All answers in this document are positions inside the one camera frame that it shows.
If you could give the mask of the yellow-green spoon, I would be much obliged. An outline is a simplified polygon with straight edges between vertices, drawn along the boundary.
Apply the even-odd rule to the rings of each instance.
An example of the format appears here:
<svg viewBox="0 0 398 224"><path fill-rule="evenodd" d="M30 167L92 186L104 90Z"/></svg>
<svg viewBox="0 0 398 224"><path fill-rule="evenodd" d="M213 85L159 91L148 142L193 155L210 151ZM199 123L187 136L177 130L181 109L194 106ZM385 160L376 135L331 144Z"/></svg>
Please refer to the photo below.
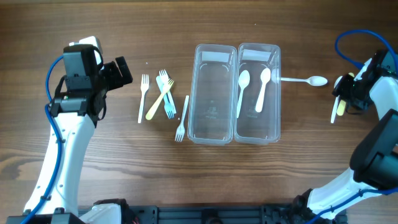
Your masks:
<svg viewBox="0 0 398 224"><path fill-rule="evenodd" d="M335 82L335 87L340 82L341 78L342 78L342 76L337 78L337 80ZM336 100L335 100L334 108L336 109L335 110L336 115L343 116L343 114L345 113L346 102L344 100L341 100L340 96L337 96Z"/></svg>

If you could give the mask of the white spoon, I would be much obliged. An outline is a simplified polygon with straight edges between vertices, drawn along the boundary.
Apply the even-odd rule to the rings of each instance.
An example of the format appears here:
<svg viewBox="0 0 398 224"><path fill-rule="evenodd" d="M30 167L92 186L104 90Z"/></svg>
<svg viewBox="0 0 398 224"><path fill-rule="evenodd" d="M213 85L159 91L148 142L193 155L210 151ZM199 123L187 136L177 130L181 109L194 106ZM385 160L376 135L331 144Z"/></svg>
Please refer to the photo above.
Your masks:
<svg viewBox="0 0 398 224"><path fill-rule="evenodd" d="M271 70L269 68L265 68L261 72L260 79L261 79L261 89L255 106L255 110L258 113L260 113L263 108L266 85L271 79Z"/></svg>
<svg viewBox="0 0 398 224"><path fill-rule="evenodd" d="M336 79L335 84L334 84L335 88L336 88L337 84L340 82L341 78L342 78L342 76L340 76L340 77L338 77ZM330 123L334 123L335 122L335 117L336 117L336 113L337 113L337 109L338 109L339 100L340 100L340 97L337 96L335 98L335 102L334 102L333 109L332 109L332 112L331 112Z"/></svg>
<svg viewBox="0 0 398 224"><path fill-rule="evenodd" d="M281 85L282 82L307 83L310 86L325 86L328 80L322 76L311 76L309 78L288 78L281 75L277 69L271 70L271 82L275 85Z"/></svg>

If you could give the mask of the white fork pile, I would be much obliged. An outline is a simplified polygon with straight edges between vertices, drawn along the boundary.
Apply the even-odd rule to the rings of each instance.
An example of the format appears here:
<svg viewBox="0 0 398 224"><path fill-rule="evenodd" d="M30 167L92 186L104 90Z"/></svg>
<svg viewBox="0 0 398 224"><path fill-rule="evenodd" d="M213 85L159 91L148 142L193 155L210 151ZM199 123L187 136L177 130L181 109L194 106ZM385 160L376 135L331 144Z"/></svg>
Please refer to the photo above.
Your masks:
<svg viewBox="0 0 398 224"><path fill-rule="evenodd" d="M168 76L166 70L160 70L160 71L159 71L159 76L160 76L160 79L162 80L162 82L163 82L164 84L167 84L167 82L168 82L168 80L169 80L169 76ZM173 98L172 98L172 94L171 94L170 91L167 92L167 97L168 97L168 99L169 99L170 104L172 105L173 114L176 114L176 113L177 113L177 110L176 110L176 108L175 108L174 100L173 100Z"/></svg>

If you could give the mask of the white spoon top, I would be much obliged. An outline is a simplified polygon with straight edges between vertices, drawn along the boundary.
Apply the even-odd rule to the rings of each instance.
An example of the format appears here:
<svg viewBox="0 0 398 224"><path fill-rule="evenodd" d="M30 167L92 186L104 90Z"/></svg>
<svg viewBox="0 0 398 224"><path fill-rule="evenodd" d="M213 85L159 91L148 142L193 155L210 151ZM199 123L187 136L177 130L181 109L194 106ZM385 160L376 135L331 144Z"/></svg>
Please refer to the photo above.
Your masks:
<svg viewBox="0 0 398 224"><path fill-rule="evenodd" d="M282 82L307 83L310 86L325 86L328 80L322 76L311 76L309 78L288 78L281 75L277 69L271 70L271 82L275 85L281 85Z"/></svg>

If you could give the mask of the yellow fork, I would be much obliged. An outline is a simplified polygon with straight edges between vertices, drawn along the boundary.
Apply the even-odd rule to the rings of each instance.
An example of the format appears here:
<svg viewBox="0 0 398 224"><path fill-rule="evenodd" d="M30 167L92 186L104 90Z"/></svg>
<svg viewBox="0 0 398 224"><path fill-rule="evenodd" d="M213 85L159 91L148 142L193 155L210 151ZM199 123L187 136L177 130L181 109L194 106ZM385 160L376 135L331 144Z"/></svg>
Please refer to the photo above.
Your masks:
<svg viewBox="0 0 398 224"><path fill-rule="evenodd" d="M155 103L151 106L151 108L148 110L148 112L146 114L146 120L151 120L154 117L163 97L167 94L167 92L170 91L173 84L174 84L174 80L169 78L168 82L163 85L161 94L159 95L158 99L155 101Z"/></svg>

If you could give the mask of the light blue fork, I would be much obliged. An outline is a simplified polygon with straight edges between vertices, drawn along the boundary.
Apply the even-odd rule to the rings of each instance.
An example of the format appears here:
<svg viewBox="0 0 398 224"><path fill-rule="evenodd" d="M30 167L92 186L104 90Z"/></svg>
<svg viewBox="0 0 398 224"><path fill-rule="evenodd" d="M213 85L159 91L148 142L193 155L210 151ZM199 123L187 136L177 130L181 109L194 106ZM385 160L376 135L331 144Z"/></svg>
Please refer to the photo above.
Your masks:
<svg viewBox="0 0 398 224"><path fill-rule="evenodd" d="M156 76L156 82L157 82L157 85L159 87L159 90L162 91L164 84L163 84L163 82L162 82L162 80L161 80L161 78L159 76ZM163 100L164 100L164 110L166 112L166 115L167 115L168 119L173 119L174 118L174 111L173 111L172 105L169 102L169 99L167 98L167 95L165 95L163 97Z"/></svg>

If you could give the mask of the clear plastic container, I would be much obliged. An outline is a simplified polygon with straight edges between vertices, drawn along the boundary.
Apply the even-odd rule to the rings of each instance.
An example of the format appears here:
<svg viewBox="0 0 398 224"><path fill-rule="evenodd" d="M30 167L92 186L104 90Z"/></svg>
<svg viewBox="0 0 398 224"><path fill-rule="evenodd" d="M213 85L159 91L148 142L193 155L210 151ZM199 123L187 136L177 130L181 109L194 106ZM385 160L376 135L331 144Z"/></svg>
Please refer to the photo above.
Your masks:
<svg viewBox="0 0 398 224"><path fill-rule="evenodd" d="M193 63L188 138L195 144L225 145L236 118L237 51L230 45L200 44Z"/></svg>
<svg viewBox="0 0 398 224"><path fill-rule="evenodd" d="M238 75L250 74L244 89L240 115L235 122L234 138L246 144L269 144L280 139L281 85L271 80L266 85L264 104L260 113L255 106L261 89L261 72L265 68L281 71L281 51L273 44L242 43L238 49Z"/></svg>

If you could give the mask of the white spoon lone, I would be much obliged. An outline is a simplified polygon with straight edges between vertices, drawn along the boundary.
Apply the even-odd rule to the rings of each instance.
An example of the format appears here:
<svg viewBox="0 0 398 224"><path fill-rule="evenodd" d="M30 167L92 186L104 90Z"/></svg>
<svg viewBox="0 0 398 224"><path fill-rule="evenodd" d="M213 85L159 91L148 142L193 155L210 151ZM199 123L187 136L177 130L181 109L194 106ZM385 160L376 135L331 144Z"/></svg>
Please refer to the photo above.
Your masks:
<svg viewBox="0 0 398 224"><path fill-rule="evenodd" d="M241 105L243 101L243 92L244 89L249 85L250 82L250 74L247 70L243 70L239 76L238 85L240 87L239 98L238 98L238 106L237 106L237 118L240 115Z"/></svg>

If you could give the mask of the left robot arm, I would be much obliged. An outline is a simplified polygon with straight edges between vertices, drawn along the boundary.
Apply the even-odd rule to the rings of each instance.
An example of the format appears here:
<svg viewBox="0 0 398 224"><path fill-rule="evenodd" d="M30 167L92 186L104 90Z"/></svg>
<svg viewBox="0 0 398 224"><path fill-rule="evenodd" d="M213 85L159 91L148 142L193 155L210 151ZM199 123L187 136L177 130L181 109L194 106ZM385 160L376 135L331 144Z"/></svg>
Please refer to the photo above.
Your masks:
<svg viewBox="0 0 398 224"><path fill-rule="evenodd" d="M94 45L65 47L66 74L48 94L50 138L35 189L20 216L7 223L82 223L78 188L86 148L106 114L106 94L133 81L124 57L105 63Z"/></svg>

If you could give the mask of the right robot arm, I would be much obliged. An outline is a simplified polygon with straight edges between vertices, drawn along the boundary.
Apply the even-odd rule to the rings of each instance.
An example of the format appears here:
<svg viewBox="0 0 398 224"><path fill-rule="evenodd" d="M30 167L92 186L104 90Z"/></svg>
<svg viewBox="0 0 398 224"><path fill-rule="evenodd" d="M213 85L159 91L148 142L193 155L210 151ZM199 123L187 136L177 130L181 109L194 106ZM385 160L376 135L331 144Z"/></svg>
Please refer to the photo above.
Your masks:
<svg viewBox="0 0 398 224"><path fill-rule="evenodd" d="M354 150L349 167L323 187L294 199L290 223L333 223L337 214L371 197L397 191L397 53L378 50L357 75L335 83L336 101L365 111L374 105L378 124Z"/></svg>

